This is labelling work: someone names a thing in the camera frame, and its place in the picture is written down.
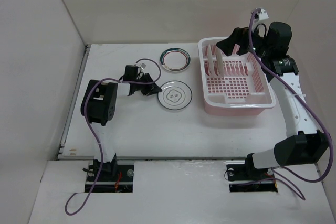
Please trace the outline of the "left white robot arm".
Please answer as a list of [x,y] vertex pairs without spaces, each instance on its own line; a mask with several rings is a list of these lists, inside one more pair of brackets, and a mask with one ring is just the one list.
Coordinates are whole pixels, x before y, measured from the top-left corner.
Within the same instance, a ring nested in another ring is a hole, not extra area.
[[[143,72],[141,67],[136,65],[127,65],[124,75],[118,80],[90,80],[81,103],[81,115],[91,130],[94,124],[106,126],[114,116],[117,98],[131,96],[137,91],[144,96],[151,96],[162,92],[162,89],[149,73]],[[93,173],[100,174],[105,180],[112,180],[118,172],[117,155],[112,148],[104,149],[103,137],[99,137],[97,133],[94,130],[98,153],[93,160]]]

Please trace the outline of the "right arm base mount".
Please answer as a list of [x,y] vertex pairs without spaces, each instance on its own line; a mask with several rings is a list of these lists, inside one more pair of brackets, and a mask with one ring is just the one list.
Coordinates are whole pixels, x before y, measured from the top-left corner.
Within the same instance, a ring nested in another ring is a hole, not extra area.
[[227,162],[224,178],[231,193],[277,193],[278,188],[271,169],[248,170],[243,162]]

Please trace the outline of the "white plate with characters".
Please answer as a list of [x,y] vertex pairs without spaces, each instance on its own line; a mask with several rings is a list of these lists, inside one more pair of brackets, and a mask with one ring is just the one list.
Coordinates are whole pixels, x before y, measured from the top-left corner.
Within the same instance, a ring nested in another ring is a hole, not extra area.
[[191,88],[182,81],[168,81],[161,87],[157,99],[159,104],[171,111],[178,111],[186,108],[192,101]]

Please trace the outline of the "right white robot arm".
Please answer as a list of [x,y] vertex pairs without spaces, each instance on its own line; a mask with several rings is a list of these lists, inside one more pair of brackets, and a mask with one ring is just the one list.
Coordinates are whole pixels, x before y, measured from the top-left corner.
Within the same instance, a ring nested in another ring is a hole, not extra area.
[[332,150],[331,138],[307,107],[299,70],[288,54],[291,27],[273,22],[261,36],[257,25],[235,28],[228,37],[198,43],[204,109],[220,116],[259,115],[279,103],[286,138],[273,148],[227,165],[230,181],[272,177],[275,168],[316,163]]

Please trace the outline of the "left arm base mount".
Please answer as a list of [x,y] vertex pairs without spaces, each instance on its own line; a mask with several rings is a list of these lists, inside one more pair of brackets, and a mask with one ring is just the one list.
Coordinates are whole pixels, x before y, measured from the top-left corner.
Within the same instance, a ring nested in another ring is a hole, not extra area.
[[[98,169],[93,164],[89,164],[87,168],[83,168],[86,172],[85,192],[88,193],[96,178]],[[117,173],[111,175],[102,171],[92,190],[93,193],[132,193],[134,179],[134,164],[119,164]]]

